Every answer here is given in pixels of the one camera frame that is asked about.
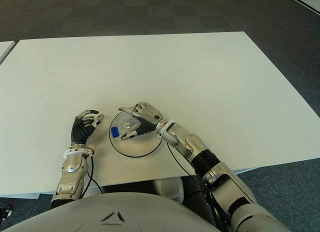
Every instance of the wire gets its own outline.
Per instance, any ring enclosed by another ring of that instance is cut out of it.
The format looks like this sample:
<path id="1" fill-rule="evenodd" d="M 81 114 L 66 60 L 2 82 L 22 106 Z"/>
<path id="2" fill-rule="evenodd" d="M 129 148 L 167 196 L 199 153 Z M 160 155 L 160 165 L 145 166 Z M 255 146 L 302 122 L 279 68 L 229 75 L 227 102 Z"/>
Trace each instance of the wire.
<path id="1" fill-rule="evenodd" d="M 96 184 L 96 186 L 98 186 L 98 188 L 99 188 L 99 190 L 100 190 L 101 194 L 103 194 L 104 192 L 102 191 L 102 189 L 101 189 L 100 185 L 98 184 L 98 182 L 97 182 L 97 181 L 95 181 L 95 179 L 94 179 L 94 178 L 92 178 L 92 181 Z"/>
<path id="2" fill-rule="evenodd" d="M 172 150 L 170 149 L 170 146 L 168 143 L 166 143 L 166 145 L 168 146 L 168 149 L 172 155 L 172 157 L 174 158 L 174 160 L 177 162 L 177 164 L 181 167 L 181 169 L 183 169 L 184 172 L 186 172 L 190 177 L 191 179 L 196 182 L 198 185 L 200 185 L 204 190 L 201 190 L 201 191 L 197 191 L 195 193 L 198 193 L 198 192 L 206 192 L 207 194 L 210 192 L 209 189 L 207 187 L 204 187 L 202 184 L 200 184 L 198 181 L 196 181 L 194 178 L 192 178 L 191 174 L 189 174 L 185 168 L 183 168 L 183 166 L 178 162 L 178 160 L 176 159 L 176 157 L 174 156 L 174 153 L 172 152 Z M 213 219 L 214 219 L 214 222 L 215 222 L 215 226 L 217 227 L 218 230 L 220 230 L 221 226 L 218 222 L 218 217 L 217 217 L 217 213 L 216 213 L 216 208 L 215 206 L 213 205 L 213 203 L 211 203 L 211 200 L 209 199 L 209 204 L 211 206 L 211 209 L 212 209 L 212 215 L 213 215 Z"/>
<path id="3" fill-rule="evenodd" d="M 90 156 L 90 158 L 91 158 L 91 175 L 93 175 L 94 174 L 94 159 L 92 158 L 92 156 Z M 85 187 L 85 190 L 83 191 L 82 195 L 80 196 L 80 199 L 82 199 L 84 197 L 85 193 L 87 192 L 87 190 L 90 186 L 91 181 L 92 181 L 92 176 L 90 177 L 89 182 Z"/>
<path id="4" fill-rule="evenodd" d="M 200 185 L 203 189 L 207 190 L 208 188 L 204 187 L 202 184 L 200 184 L 198 181 L 196 181 L 196 180 L 191 176 L 191 174 L 189 174 L 189 173 L 188 173 L 188 171 L 186 171 L 186 170 L 185 170 L 185 168 L 183 168 L 183 166 L 179 163 L 179 161 L 178 161 L 178 160 L 176 159 L 176 157 L 174 156 L 174 153 L 172 153 L 172 150 L 170 149 L 169 144 L 168 144 L 168 143 L 166 143 L 166 145 L 168 146 L 168 149 L 169 149 L 169 151 L 170 151 L 170 153 L 171 153 L 172 157 L 173 157 L 173 158 L 174 158 L 174 160 L 177 162 L 177 164 L 180 166 L 180 168 L 181 168 L 181 169 L 183 169 L 183 171 L 184 171 L 184 172 L 186 172 L 186 173 L 187 173 L 187 175 L 188 175 L 188 176 L 190 176 L 190 177 L 191 177 L 191 179 L 192 179 L 194 182 L 196 182 L 198 185 Z"/>
<path id="5" fill-rule="evenodd" d="M 184 197 L 183 201 L 186 201 L 189 197 L 193 196 L 194 194 L 200 193 L 200 192 L 205 192 L 205 191 L 199 190 L 199 191 L 193 192 L 193 193 L 189 194 L 187 197 Z"/>

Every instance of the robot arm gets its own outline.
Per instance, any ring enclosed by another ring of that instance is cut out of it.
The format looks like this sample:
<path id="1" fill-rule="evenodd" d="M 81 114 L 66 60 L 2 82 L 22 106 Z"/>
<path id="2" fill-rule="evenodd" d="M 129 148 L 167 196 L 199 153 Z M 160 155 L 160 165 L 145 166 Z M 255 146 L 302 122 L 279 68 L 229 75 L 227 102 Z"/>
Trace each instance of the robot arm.
<path id="1" fill-rule="evenodd" d="M 156 131 L 157 136 L 175 147 L 202 177 L 210 190 L 211 200 L 220 217 L 233 232 L 289 232 L 257 200 L 245 183 L 194 133 L 188 132 L 174 120 L 166 120 L 152 105 L 138 103 L 134 108 L 121 107 L 141 122 L 139 128 L 123 136 L 134 136 Z"/>
<path id="2" fill-rule="evenodd" d="M 87 114 L 98 114 L 96 110 L 85 110 L 78 114 L 71 130 L 71 146 L 64 152 L 62 176 L 51 200 L 51 208 L 81 199 L 84 189 L 84 178 L 88 171 L 87 157 L 94 154 L 93 145 L 86 146 L 88 137 L 104 119 L 99 115 L 96 119 Z"/>

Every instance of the round platform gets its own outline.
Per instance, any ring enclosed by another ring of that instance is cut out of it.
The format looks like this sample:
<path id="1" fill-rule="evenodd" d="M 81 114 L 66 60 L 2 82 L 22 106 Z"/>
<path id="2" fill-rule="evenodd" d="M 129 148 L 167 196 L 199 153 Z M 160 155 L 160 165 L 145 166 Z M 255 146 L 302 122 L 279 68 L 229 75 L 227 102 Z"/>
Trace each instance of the round platform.
<path id="1" fill-rule="evenodd" d="M 119 153 L 128 157 L 142 157 L 152 153 L 161 143 L 161 140 L 157 138 L 157 133 L 155 131 L 127 140 L 121 140 L 123 134 L 113 138 L 111 128 L 120 126 L 122 121 L 130 118 L 132 118 L 130 114 L 122 111 L 113 119 L 109 128 L 109 139 L 112 146 Z"/>

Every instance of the silver metal forearm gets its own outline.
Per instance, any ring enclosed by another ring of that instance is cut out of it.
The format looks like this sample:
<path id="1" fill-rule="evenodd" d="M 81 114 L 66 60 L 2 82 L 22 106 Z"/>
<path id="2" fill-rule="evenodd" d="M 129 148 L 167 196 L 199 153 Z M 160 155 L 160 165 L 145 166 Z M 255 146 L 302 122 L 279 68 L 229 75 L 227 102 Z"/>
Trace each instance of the silver metal forearm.
<path id="1" fill-rule="evenodd" d="M 199 136 L 190 133 L 174 120 L 162 119 L 156 131 L 159 138 L 175 147 L 190 163 L 200 152 L 208 149 Z"/>
<path id="2" fill-rule="evenodd" d="M 62 165 L 62 176 L 52 197 L 51 204 L 57 200 L 78 200 L 84 189 L 84 178 L 88 171 L 87 156 L 94 153 L 93 146 L 73 144 L 64 152 L 65 161 Z"/>
<path id="3" fill-rule="evenodd" d="M 210 199 L 233 232 L 289 232 L 257 200 L 246 184 L 208 149 L 194 133 L 174 120 L 162 119 L 157 136 L 175 147 L 202 177 Z"/>

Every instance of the gray carpet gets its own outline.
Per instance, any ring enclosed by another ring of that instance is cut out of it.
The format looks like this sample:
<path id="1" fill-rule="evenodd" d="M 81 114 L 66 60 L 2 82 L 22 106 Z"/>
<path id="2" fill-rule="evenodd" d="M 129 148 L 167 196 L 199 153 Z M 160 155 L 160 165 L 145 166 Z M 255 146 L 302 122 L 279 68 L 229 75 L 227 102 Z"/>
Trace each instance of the gray carpet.
<path id="1" fill-rule="evenodd" d="M 0 41 L 229 31 L 245 31 L 320 115 L 320 16 L 293 0 L 0 0 Z M 293 231 L 316 232 L 319 174 L 314 159 L 241 178 Z M 43 212 L 49 201 L 0 199 L 14 209 L 1 228 Z"/>

